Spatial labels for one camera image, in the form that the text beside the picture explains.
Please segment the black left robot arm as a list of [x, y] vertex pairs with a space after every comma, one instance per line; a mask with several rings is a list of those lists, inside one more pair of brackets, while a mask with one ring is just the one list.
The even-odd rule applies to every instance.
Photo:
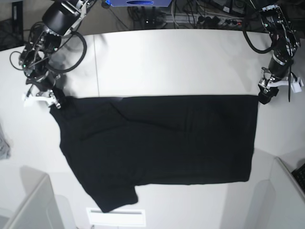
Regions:
[[271, 46], [260, 50], [252, 44], [246, 30], [252, 14], [246, 15], [243, 19], [244, 38], [254, 52], [258, 54], [272, 53], [268, 67], [261, 68], [262, 77], [258, 83], [259, 102], [269, 103], [273, 97], [277, 96], [280, 86], [288, 87], [288, 97], [290, 98], [291, 93], [299, 93], [304, 87], [303, 80], [292, 71], [295, 53], [301, 46], [300, 39], [296, 37], [290, 21], [286, 19], [279, 5], [273, 4], [256, 9], [253, 14], [260, 16], [262, 26], [269, 33]]

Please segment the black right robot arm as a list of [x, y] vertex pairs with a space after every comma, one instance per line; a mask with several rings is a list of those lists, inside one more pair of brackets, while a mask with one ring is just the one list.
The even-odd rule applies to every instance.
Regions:
[[[66, 74], [80, 65], [87, 52], [86, 40], [78, 29], [95, 3], [94, 0], [56, 0], [42, 20], [31, 27], [16, 67], [24, 73], [26, 84], [30, 86], [22, 98], [24, 106], [34, 102], [43, 102], [57, 109], [64, 106]], [[67, 69], [53, 67], [51, 58], [66, 45], [63, 37], [70, 40], [73, 36], [78, 37], [83, 45], [79, 60]]]

